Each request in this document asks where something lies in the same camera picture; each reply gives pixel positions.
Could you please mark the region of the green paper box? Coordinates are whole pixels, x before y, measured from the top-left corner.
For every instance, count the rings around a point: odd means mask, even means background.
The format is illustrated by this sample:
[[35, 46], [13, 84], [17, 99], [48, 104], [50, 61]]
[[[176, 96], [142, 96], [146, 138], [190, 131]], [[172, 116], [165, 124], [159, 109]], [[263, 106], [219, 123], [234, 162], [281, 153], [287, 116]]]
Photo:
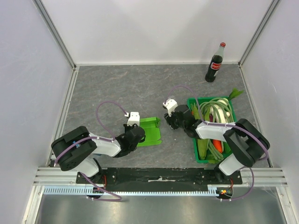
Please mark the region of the green paper box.
[[140, 127], [145, 131], [145, 140], [138, 143], [138, 147], [155, 146], [162, 143], [159, 129], [160, 121], [158, 117], [140, 119]]

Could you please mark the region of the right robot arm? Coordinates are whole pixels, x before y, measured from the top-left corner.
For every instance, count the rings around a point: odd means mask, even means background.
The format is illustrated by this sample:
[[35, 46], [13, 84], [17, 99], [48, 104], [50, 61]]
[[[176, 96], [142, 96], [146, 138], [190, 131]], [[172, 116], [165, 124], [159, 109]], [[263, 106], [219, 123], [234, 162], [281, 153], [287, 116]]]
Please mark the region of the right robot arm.
[[167, 110], [164, 118], [172, 129], [181, 128], [190, 138], [220, 140], [228, 144], [232, 154], [214, 169], [214, 178], [218, 183], [226, 183], [237, 170], [251, 168], [263, 155], [269, 155], [270, 143], [246, 119], [233, 123], [212, 123], [195, 119], [187, 105], [168, 101], [163, 103], [163, 108]]

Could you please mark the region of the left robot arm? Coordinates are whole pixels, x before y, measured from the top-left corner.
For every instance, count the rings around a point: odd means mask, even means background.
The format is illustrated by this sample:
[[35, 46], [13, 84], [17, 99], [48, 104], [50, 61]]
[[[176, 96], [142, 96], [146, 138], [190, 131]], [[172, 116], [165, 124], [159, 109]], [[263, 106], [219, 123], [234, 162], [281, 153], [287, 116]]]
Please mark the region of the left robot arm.
[[103, 173], [93, 155], [123, 157], [136, 150], [138, 143], [145, 141], [145, 131], [138, 125], [124, 125], [125, 132], [115, 139], [97, 136], [85, 126], [68, 132], [51, 144], [56, 157], [54, 164], [62, 171], [76, 170], [86, 175], [91, 183], [99, 183]]

